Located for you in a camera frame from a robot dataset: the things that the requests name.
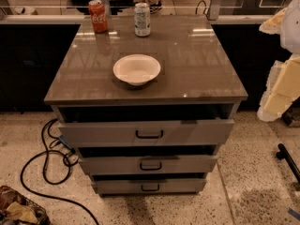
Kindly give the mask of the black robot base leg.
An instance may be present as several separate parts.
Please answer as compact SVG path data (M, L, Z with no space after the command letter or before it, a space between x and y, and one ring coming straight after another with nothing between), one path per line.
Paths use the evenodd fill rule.
M283 143L280 143L278 146L278 151L276 152L276 157L280 160L285 159L287 164L289 165L294 177L296 178L297 182L300 184L300 170L296 166L293 158L291 157L290 153L288 152L287 148Z

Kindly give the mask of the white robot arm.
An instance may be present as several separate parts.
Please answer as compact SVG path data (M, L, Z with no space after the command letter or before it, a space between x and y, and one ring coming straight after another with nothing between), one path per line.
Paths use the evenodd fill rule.
M260 120L273 122L300 98L300 0L292 0L263 22L259 30L270 35L278 34L280 46L292 54L285 62L275 61L271 66L257 111Z

